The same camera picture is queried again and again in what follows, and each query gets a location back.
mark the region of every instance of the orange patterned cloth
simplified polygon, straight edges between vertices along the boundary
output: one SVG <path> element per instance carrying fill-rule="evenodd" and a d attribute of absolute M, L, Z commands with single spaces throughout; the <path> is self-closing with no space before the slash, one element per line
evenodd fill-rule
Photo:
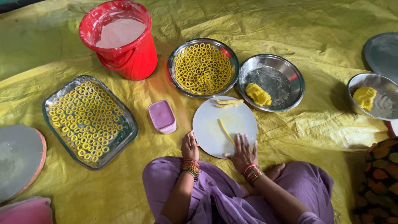
<path fill-rule="evenodd" d="M 355 214 L 363 224 L 398 224 L 398 138 L 373 144 Z"/>

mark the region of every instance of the red bucket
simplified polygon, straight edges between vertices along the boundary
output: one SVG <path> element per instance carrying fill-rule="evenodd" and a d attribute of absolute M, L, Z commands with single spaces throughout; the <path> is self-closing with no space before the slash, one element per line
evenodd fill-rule
<path fill-rule="evenodd" d="M 102 27 L 118 19 L 135 19 L 146 28 L 135 41 L 122 47 L 96 47 L 101 39 Z M 97 52 L 98 59 L 105 67 L 118 71 L 127 79 L 142 80 L 155 71 L 158 63 L 151 27 L 152 20 L 144 6 L 133 1 L 114 0 L 93 8 L 83 17 L 79 36 L 88 48 Z"/>

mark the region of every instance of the flour in bucket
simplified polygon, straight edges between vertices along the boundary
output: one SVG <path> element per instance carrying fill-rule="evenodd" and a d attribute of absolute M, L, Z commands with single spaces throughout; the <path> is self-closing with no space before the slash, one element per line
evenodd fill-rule
<path fill-rule="evenodd" d="M 145 30 L 145 25 L 133 19 L 118 19 L 102 27 L 96 47 L 116 48 L 135 41 Z"/>

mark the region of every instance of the rolled dough strip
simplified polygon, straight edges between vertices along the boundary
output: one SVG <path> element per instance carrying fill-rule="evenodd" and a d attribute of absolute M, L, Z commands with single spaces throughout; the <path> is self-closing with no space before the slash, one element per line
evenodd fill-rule
<path fill-rule="evenodd" d="M 232 145 L 235 146 L 235 142 L 232 140 L 231 136 L 230 136 L 230 135 L 228 134 L 228 132 L 225 130 L 224 125 L 222 124 L 221 119 L 219 119 L 219 121 L 220 121 L 221 127 L 222 127 L 222 129 L 224 130 L 225 134 L 228 135 L 229 140 L 231 140 Z"/>
<path fill-rule="evenodd" d="M 243 100 L 218 100 L 216 99 L 216 103 L 218 104 L 241 104 Z"/>
<path fill-rule="evenodd" d="M 227 108 L 230 106 L 238 106 L 238 104 L 222 104 L 222 105 L 216 104 L 216 107 L 218 108 Z"/>

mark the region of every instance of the rectangular glass tray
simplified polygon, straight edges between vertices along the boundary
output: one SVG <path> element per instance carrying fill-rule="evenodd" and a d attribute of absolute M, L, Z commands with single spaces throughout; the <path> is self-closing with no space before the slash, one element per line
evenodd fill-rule
<path fill-rule="evenodd" d="M 62 132 L 61 128 L 64 127 L 55 127 L 53 125 L 53 121 L 50 120 L 51 116 L 49 112 L 52 110 L 49 108 L 49 105 L 52 105 L 54 102 L 58 101 L 61 97 L 69 93 L 70 91 L 74 90 L 75 87 L 80 86 L 82 83 L 90 81 L 91 83 L 99 86 L 113 102 L 123 111 L 123 114 L 119 117 L 120 120 L 115 122 L 117 125 L 122 125 L 122 130 L 119 130 L 114 138 L 109 140 L 109 152 L 104 153 L 103 155 L 98 157 L 98 160 L 93 162 L 91 159 L 84 159 L 82 156 L 78 155 L 78 149 L 76 144 L 70 140 L 67 135 L 67 132 Z M 108 88 L 104 85 L 100 80 L 93 78 L 89 75 L 81 75 L 70 81 L 68 84 L 51 94 L 47 99 L 44 100 L 42 106 L 44 120 L 46 121 L 47 125 L 50 127 L 51 131 L 55 134 L 58 140 L 62 143 L 65 147 L 66 151 L 70 154 L 72 159 L 82 165 L 83 167 L 91 170 L 91 171 L 98 171 L 103 169 L 106 165 L 108 165 L 117 155 L 119 155 L 124 148 L 128 144 L 130 144 L 138 135 L 138 124 L 131 113 L 131 111 L 122 103 Z M 84 124 L 77 124 L 79 128 L 82 128 L 86 125 Z"/>

